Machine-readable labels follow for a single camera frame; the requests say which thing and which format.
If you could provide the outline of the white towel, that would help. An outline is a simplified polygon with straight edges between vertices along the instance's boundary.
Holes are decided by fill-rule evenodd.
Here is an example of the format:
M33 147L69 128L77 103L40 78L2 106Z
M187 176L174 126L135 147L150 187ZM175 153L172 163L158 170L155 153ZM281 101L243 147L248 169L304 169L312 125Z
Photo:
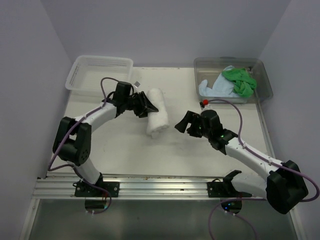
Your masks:
M147 135L156 139L160 132L169 127L169 116L166 108L164 93L159 88L152 88L147 92L147 98L158 109L158 112L148 113Z

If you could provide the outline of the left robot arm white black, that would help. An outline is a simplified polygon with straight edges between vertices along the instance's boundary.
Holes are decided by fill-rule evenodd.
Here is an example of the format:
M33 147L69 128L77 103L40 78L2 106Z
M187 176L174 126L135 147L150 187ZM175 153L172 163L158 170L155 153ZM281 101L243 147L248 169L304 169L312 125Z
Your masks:
M159 112L159 109L143 91L132 94L113 91L104 97L97 108L84 115L62 118L52 147L53 156L48 171L72 167L85 182L87 192L95 197L101 195L106 190L102 183L103 177L90 160L92 133L125 111L133 111L137 117L145 118L149 113Z

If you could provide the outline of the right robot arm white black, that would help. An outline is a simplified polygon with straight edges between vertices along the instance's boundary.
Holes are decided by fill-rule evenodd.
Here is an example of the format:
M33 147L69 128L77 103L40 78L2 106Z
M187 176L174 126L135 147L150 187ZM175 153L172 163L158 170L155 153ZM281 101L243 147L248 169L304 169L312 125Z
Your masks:
M256 196L267 200L277 212L286 214L309 194L295 162L281 162L260 151L248 151L238 134L223 127L214 110L204 110L200 114L188 111L175 129L192 137L206 138L213 149L255 172L250 175L233 170L222 181L207 183L209 197Z

